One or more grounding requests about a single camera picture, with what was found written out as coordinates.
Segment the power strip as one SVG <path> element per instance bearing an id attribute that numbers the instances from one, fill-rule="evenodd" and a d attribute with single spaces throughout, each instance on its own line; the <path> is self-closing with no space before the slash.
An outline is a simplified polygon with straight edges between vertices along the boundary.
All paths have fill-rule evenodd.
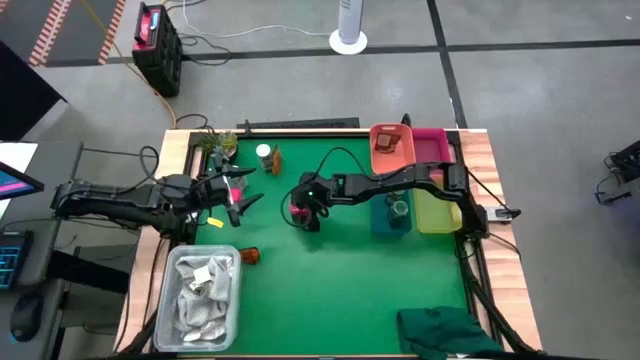
<path id="1" fill-rule="evenodd" d="M 485 206 L 487 220 L 489 222 L 507 224 L 517 218 L 522 211 L 520 209 L 511 209 L 504 206 Z"/>

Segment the dark green cloth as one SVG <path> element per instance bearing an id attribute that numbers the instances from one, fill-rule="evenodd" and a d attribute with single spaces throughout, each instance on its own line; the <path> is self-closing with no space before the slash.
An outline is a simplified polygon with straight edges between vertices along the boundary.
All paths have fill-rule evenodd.
<path id="1" fill-rule="evenodd" d="M 461 308 L 401 309 L 396 314 L 396 326 L 401 350 L 422 360 L 446 360 L 450 354 L 476 355 L 504 350 L 476 318 Z"/>

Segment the grey desk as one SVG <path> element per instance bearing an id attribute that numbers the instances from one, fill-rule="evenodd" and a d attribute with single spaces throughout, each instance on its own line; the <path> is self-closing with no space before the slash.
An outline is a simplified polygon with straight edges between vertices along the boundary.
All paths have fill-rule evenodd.
<path id="1" fill-rule="evenodd" d="M 62 320 L 60 302 L 67 281 L 114 293 L 125 293 L 129 274 L 54 249 L 60 222 L 51 217 L 55 188 L 75 175 L 82 151 L 79 142 L 40 142 L 26 175 L 40 181 L 42 192 L 10 200 L 0 227 L 34 233 L 15 287 L 0 291 L 0 360 L 49 360 Z M 21 295 L 38 290 L 44 306 L 36 336 L 16 341 L 9 327 L 11 312 Z"/>

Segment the brown spice box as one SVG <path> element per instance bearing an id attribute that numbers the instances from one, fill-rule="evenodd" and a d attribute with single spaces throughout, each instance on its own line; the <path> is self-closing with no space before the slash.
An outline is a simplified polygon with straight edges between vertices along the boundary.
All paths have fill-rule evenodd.
<path id="1" fill-rule="evenodd" d="M 393 153 L 402 135 L 398 133 L 380 132 L 376 135 L 374 150 L 379 153 Z"/>

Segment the long black bar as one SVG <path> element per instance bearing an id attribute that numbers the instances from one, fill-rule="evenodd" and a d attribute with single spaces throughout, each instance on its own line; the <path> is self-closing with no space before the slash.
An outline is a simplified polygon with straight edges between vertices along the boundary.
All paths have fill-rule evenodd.
<path id="1" fill-rule="evenodd" d="M 246 119 L 243 123 L 236 125 L 237 129 L 305 129 L 305 128 L 359 128 L 358 117 L 347 118 L 325 118 L 309 120 L 287 120 L 272 122 L 250 122 Z"/>

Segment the yellow-green plastic bin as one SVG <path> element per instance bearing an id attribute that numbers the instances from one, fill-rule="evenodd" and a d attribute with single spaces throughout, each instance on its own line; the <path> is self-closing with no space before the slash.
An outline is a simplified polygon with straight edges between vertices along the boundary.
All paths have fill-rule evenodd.
<path id="1" fill-rule="evenodd" d="M 462 227 L 462 215 L 455 202 L 437 199 L 425 190 L 414 190 L 416 225 L 420 233 L 448 234 Z"/>

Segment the white paper sheet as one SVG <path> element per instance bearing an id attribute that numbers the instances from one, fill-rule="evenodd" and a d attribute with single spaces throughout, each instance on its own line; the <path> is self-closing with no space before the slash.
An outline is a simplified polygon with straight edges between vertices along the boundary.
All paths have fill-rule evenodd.
<path id="1" fill-rule="evenodd" d="M 37 148 L 35 143 L 0 142 L 0 162 L 25 173 Z"/>

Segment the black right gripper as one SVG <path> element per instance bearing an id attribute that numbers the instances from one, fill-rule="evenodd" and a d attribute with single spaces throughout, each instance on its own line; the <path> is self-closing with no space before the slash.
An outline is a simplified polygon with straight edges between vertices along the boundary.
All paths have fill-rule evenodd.
<path id="1" fill-rule="evenodd" d="M 290 195 L 290 203 L 311 210 L 330 208 L 331 181 L 314 172 L 304 172 Z M 303 221 L 304 231 L 319 232 L 320 221 L 316 213 L 310 213 Z"/>

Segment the computer monitor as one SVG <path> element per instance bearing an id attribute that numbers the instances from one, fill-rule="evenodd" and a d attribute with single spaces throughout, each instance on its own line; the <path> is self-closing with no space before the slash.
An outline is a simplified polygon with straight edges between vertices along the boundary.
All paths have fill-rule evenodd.
<path id="1" fill-rule="evenodd" d="M 44 188 L 40 181 L 0 162 L 0 200 L 42 192 Z"/>

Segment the green table mat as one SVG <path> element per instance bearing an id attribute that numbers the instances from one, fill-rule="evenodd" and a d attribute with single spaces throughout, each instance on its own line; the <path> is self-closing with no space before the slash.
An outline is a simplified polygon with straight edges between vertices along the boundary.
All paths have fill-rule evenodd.
<path id="1" fill-rule="evenodd" d="M 335 206 L 317 232 L 289 226 L 280 203 L 306 171 L 323 176 L 370 169 L 367 138 L 280 138 L 279 175 L 266 173 L 257 141 L 239 143 L 258 201 L 238 227 L 203 224 L 200 245 L 255 247 L 242 269 L 234 355 L 395 355 L 401 309 L 467 305 L 450 234 L 375 233 L 371 207 Z"/>

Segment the white tower fan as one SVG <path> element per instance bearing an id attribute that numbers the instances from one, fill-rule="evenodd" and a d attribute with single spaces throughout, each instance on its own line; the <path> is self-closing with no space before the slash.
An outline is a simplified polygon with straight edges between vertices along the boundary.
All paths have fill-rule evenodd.
<path id="1" fill-rule="evenodd" d="M 367 46 L 362 31 L 364 0 L 340 0 L 338 27 L 329 36 L 330 47 L 341 55 L 356 55 Z"/>

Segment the orange plastic bin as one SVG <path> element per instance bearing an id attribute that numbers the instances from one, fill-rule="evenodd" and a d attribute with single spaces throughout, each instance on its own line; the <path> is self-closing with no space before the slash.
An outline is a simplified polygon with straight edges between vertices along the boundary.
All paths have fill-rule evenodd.
<path id="1" fill-rule="evenodd" d="M 393 153 L 379 153 L 374 150 L 376 135 L 380 132 L 401 134 L 401 140 Z M 404 124 L 381 123 L 369 130 L 371 166 L 374 174 L 395 171 L 416 162 L 412 130 Z"/>

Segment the black crate with red top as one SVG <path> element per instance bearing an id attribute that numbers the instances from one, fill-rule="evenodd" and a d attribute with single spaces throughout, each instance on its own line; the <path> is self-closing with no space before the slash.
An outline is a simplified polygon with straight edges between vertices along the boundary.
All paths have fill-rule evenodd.
<path id="1" fill-rule="evenodd" d="M 163 5 L 141 2 L 132 57 L 148 83 L 163 97 L 180 91 L 182 42 Z"/>

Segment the small succulent plant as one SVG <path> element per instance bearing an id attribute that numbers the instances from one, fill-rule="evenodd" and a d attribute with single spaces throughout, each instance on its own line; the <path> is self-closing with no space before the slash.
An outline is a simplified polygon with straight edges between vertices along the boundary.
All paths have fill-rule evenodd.
<path id="1" fill-rule="evenodd" d="M 229 161 L 234 160 L 238 154 L 238 137 L 231 131 L 210 130 L 198 141 L 198 145 L 204 153 L 220 155 Z"/>

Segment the black computer mouse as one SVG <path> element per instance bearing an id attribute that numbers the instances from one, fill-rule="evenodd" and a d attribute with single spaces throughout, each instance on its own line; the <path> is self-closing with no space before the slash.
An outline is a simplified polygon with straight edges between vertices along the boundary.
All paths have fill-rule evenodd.
<path id="1" fill-rule="evenodd" d="M 44 306 L 38 292 L 22 295 L 15 304 L 9 321 L 10 333 L 18 342 L 27 342 L 38 333 Z"/>

